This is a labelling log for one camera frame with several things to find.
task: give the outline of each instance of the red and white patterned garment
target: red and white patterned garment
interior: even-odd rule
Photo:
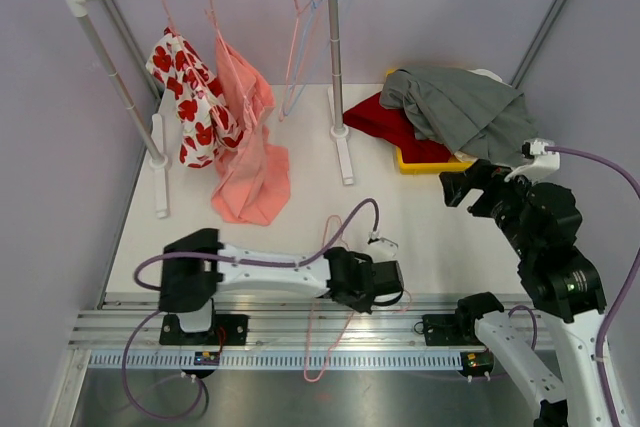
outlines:
[[[227,109],[218,78],[191,44],[168,27],[164,34],[146,67],[166,87],[164,95],[175,97],[182,122],[180,162],[199,169],[237,150],[243,133]]]

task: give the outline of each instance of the white wall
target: white wall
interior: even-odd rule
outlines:
[[[640,0],[570,0],[524,84],[542,135],[598,153],[640,177]],[[599,269],[609,305],[640,240],[640,202],[609,169],[565,156],[556,179],[584,215],[579,246]],[[612,327],[614,360],[640,419],[636,282]]]
[[[207,0],[168,0],[179,29],[213,58]],[[354,0],[342,29],[347,82],[380,82],[405,62],[485,67],[509,79],[552,0]],[[162,35],[159,0],[120,0],[143,51]],[[272,83],[283,83],[293,29],[292,0],[216,0],[223,34]],[[319,43],[327,38],[326,17]],[[313,80],[329,82],[328,63]]]
[[[103,284],[141,145],[63,0],[0,0],[0,11],[0,412],[3,425],[37,426],[76,313]]]

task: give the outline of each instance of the red cloth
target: red cloth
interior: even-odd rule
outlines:
[[[380,93],[347,110],[344,123],[400,147],[402,159],[407,163],[448,162],[451,158],[451,152],[444,145],[432,140],[416,140],[404,110],[382,107]]]

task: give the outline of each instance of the garment rack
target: garment rack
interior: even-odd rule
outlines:
[[[129,90],[127,89],[120,74],[115,68],[113,61],[98,34],[89,12],[85,5],[89,1],[95,0],[65,0],[71,13],[78,19],[82,30],[91,43],[98,59],[107,72],[111,83],[118,93],[122,103],[142,138],[147,151],[149,152],[149,165],[155,174],[155,195],[156,214],[158,217],[166,217],[169,213],[167,194],[167,169],[169,160],[164,152],[164,138],[162,117],[159,114],[153,116],[153,130],[149,130],[136,107]],[[328,0],[329,10],[329,40],[331,45],[331,78],[332,89],[330,89],[329,103],[333,104],[333,126],[331,127],[331,137],[337,147],[338,161],[344,185],[354,183],[353,168],[351,166],[351,156],[347,139],[349,128],[343,122],[343,98],[342,98],[342,67],[340,60],[340,29],[338,18],[338,0]]]

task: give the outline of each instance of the gray towel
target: gray towel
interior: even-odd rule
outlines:
[[[403,108],[417,139],[498,164],[522,164],[523,142],[538,135],[522,92],[463,69],[399,69],[387,77],[380,104]]]

